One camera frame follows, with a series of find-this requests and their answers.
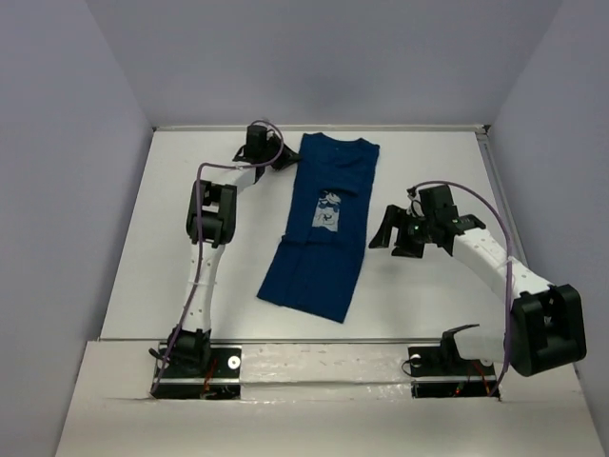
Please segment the blue printed t shirt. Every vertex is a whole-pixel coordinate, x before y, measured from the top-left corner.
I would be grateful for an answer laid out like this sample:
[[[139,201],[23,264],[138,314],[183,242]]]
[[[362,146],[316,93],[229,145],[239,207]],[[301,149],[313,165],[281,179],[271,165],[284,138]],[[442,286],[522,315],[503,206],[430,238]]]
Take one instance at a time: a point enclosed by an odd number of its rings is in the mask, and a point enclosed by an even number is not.
[[[363,265],[380,147],[310,133],[299,154],[285,233],[257,296],[343,323]]]

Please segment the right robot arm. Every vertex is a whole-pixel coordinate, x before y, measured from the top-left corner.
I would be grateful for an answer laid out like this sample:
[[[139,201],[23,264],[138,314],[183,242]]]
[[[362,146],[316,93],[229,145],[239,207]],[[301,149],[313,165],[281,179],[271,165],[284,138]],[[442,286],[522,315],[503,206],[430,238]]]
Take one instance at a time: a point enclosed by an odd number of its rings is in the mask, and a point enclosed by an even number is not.
[[[428,245],[441,248],[502,301],[502,329],[465,324],[442,333],[440,366],[459,373],[472,361],[486,361],[531,377],[583,360],[587,343],[580,293],[539,276],[515,257],[512,241],[499,243],[479,217],[460,213],[452,187],[430,181],[408,189],[410,206],[387,206],[369,243],[389,248],[394,257],[417,259]]]

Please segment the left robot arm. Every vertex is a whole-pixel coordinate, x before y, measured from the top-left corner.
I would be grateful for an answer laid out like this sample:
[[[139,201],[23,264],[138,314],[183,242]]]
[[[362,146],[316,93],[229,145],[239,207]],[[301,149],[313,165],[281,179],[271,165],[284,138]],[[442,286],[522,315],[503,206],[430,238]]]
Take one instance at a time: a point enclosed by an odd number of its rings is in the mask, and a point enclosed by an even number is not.
[[[266,169],[283,170],[299,160],[277,126],[255,120],[231,163],[203,162],[197,168],[186,221],[191,244],[187,298],[165,349],[149,352],[158,361],[156,386],[169,368],[181,368],[193,377],[209,372],[213,292],[221,258],[236,231],[238,196],[257,184]]]

